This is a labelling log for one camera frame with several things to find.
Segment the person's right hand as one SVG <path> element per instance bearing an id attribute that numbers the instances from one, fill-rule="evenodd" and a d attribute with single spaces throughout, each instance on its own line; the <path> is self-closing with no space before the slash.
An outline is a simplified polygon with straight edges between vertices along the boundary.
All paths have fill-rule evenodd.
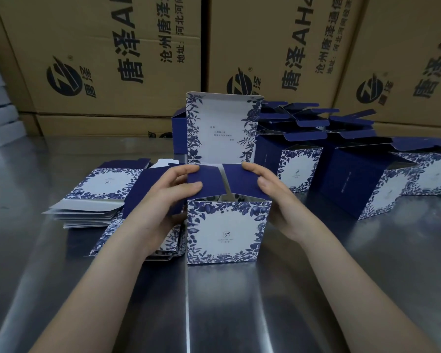
<path id="1" fill-rule="evenodd" d="M 269 169 L 258 164 L 242 162 L 242 168 L 258 176 L 258 185 L 259 178 L 278 178 Z M 277 230 L 297 243 L 305 243 L 320 228 L 319 220 L 281 180 L 280 199 L 278 202 L 272 201 L 269 219 Z"/>

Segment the blue floral gift box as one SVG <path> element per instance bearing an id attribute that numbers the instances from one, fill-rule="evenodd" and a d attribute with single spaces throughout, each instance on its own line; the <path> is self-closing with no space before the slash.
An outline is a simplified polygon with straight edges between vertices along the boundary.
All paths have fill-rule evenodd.
<path id="1" fill-rule="evenodd" d="M 256 261 L 272 201 L 258 176 L 242 167 L 256 150 L 259 95 L 186 94 L 187 163 L 199 170 L 188 183 L 187 264 Z"/>

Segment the wall of brown cardboard cartons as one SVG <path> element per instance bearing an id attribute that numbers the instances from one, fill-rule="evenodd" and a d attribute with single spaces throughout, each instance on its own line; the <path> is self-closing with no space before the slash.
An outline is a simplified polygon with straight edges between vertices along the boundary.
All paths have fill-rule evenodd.
<path id="1" fill-rule="evenodd" d="M 168 117 L 202 91 L 441 130 L 441 0 L 0 0 L 0 67 L 39 115 Z"/>

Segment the person's right forearm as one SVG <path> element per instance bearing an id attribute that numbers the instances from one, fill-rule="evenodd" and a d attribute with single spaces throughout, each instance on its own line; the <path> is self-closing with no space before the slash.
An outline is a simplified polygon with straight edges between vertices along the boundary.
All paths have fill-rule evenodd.
<path id="1" fill-rule="evenodd" d="M 306 211 L 298 242 L 351 353 L 439 353 L 436 344 L 382 291 L 334 234 Z"/>

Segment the group of assembled blue boxes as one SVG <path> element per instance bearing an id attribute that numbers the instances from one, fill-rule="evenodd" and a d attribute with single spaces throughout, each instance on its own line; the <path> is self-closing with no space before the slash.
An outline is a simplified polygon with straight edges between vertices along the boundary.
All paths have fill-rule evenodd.
<path id="1" fill-rule="evenodd" d="M 188 163 L 254 162 L 293 193 L 315 190 L 358 220 L 404 195 L 441 195 L 441 137 L 379 132 L 374 109 L 336 115 L 317 103 L 187 94 L 172 117 L 175 154 Z"/>

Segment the person's left forearm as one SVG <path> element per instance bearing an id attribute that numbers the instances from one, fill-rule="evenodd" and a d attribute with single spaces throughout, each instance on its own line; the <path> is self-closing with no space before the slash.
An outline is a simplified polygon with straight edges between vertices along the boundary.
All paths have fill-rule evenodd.
<path id="1" fill-rule="evenodd" d="M 29 353 L 111 353 L 142 263 L 165 236 L 156 224 L 126 219 Z"/>

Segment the person's left hand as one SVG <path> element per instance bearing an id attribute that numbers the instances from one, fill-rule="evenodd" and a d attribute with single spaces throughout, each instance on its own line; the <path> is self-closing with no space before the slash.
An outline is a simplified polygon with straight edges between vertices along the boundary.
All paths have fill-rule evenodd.
<path id="1" fill-rule="evenodd" d="M 171 199 L 171 187 L 187 183 L 188 174 L 199 169 L 199 165 L 192 164 L 169 168 L 124 219 L 117 234 L 129 239 L 129 248 L 135 249 L 137 255 L 154 253 L 170 230 L 185 220 L 185 213 L 169 214 L 170 208 L 182 201 Z"/>

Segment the stack of flat floral cartons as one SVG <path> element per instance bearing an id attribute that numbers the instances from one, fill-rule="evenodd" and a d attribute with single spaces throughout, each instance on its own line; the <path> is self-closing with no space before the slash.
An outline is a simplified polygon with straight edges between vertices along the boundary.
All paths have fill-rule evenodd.
<path id="1" fill-rule="evenodd" d="M 64 229 L 107 227 L 149 165 L 146 158 L 106 161 L 43 214 L 63 221 Z"/>
<path id="2" fill-rule="evenodd" d="M 103 235 L 90 251 L 88 256 L 96 256 L 103 245 L 114 234 L 114 232 L 122 225 L 124 219 L 134 210 L 141 202 L 153 184 L 159 180 L 169 168 L 179 166 L 172 160 L 164 166 L 153 165 L 141 172 L 139 179 L 135 182 L 129 194 L 124 200 L 123 209 L 116 215 L 110 225 L 106 228 Z M 174 226 L 164 239 L 160 247 L 151 254 L 147 260 L 151 261 L 168 261 L 173 257 L 181 256 L 186 250 L 186 244 L 183 239 L 181 225 Z"/>

